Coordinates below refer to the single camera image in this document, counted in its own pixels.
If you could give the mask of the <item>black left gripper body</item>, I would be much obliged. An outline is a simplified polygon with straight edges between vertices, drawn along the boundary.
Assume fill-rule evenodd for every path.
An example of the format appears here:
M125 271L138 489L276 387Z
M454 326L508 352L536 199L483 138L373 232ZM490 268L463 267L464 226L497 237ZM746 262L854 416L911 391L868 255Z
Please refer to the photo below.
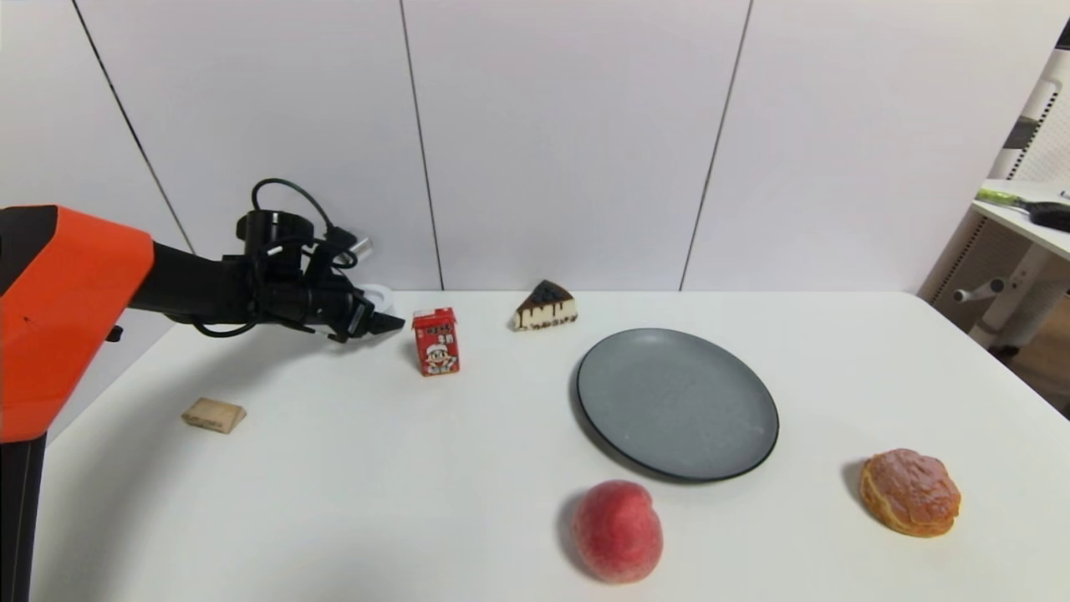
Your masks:
M374 305L364 297L362 289L343 283L307 284L305 288L306 331L321 334L340 344L363 338Z

